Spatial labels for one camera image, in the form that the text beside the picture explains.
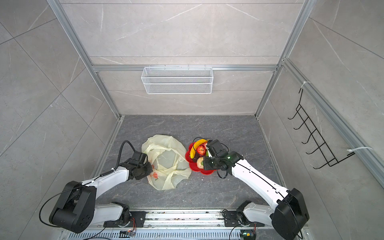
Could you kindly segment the beige fake round fruit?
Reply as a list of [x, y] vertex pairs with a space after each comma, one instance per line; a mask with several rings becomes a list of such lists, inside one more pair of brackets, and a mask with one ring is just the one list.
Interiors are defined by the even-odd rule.
[[204, 157], [200, 157], [197, 160], [197, 167], [199, 169], [204, 169]]

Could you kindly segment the red fake apple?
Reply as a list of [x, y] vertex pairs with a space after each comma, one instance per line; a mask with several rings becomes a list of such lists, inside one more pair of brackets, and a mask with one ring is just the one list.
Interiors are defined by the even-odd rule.
[[207, 152], [207, 149], [204, 145], [200, 145], [196, 148], [196, 153], [199, 154], [199, 156], [205, 156]]

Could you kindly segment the red flower-shaped plastic bowl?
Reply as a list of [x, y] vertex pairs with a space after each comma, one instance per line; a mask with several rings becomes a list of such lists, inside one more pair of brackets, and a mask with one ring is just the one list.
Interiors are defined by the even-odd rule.
[[194, 159], [191, 159], [191, 158], [190, 158], [190, 151], [191, 151], [191, 149], [192, 149], [192, 145], [193, 145], [193, 143], [195, 143], [195, 142], [192, 142], [192, 143], [189, 145], [188, 151], [187, 151], [187, 153], [185, 154], [185, 158], [186, 158], [187, 162], [189, 163], [189, 166], [190, 166], [190, 168], [191, 168], [192, 171], [194, 171], [194, 172], [200, 172], [200, 173], [202, 173], [203, 175], [211, 175], [211, 174], [214, 172], [214, 170], [204, 170], [204, 169], [199, 169], [199, 168], [197, 167], [197, 160], [198, 160], [198, 158], [200, 158], [200, 157], [207, 157], [207, 156], [208, 156], [208, 150], [207, 150], [205, 156], [199, 156], [198, 154], [196, 154], [196, 156], [195, 156]]

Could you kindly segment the yellow fake banana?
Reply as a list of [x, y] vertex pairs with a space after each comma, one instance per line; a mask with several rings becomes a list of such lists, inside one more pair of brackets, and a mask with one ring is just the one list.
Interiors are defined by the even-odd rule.
[[[196, 154], [198, 154], [199, 156], [204, 156], [205, 152], [206, 152], [204, 144], [206, 144], [207, 142], [208, 142], [208, 140], [206, 140], [206, 139], [200, 139], [200, 140], [196, 141], [195, 143], [193, 143], [192, 149], [190, 151], [190, 158], [194, 159]], [[200, 146], [203, 146], [204, 152], [202, 154], [200, 154], [200, 152], [198, 151], [198, 148]]]

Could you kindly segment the cream plastic bag orange print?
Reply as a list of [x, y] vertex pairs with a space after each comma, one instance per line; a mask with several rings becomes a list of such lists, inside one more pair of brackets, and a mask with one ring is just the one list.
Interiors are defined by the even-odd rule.
[[186, 148], [172, 136], [155, 135], [142, 145], [153, 172], [149, 184], [158, 191], [172, 190], [190, 177], [192, 170], [185, 158]]

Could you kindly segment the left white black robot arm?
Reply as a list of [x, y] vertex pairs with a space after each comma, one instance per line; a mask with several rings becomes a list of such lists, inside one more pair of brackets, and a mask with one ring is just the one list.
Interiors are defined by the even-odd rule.
[[49, 223], [77, 234], [96, 224], [127, 226], [131, 221], [128, 205], [118, 202], [97, 205], [96, 200], [113, 187], [128, 180], [141, 180], [152, 171], [148, 156], [135, 151], [131, 158], [96, 178], [67, 183], [49, 216]]

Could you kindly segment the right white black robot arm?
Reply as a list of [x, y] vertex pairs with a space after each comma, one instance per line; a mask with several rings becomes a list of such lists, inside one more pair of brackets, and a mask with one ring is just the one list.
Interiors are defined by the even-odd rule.
[[256, 170], [241, 154], [229, 151], [219, 140], [207, 143], [209, 155], [203, 158], [204, 170], [222, 170], [260, 195], [267, 205], [245, 201], [237, 208], [239, 225], [259, 223], [272, 226], [285, 240], [303, 238], [302, 228], [310, 219], [303, 194], [275, 183]]

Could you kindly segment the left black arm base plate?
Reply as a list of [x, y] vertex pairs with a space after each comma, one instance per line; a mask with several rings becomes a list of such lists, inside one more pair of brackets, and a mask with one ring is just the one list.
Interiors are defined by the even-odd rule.
[[122, 214], [116, 221], [106, 221], [103, 224], [105, 228], [142, 228], [146, 219], [145, 211], [129, 212]]

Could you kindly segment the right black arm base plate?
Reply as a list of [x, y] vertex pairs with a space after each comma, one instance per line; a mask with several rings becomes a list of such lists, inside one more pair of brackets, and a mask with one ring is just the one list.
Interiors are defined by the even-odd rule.
[[264, 227], [265, 224], [259, 222], [250, 222], [243, 214], [237, 213], [237, 211], [222, 210], [222, 217], [226, 227], [235, 227], [237, 225], [249, 227]]

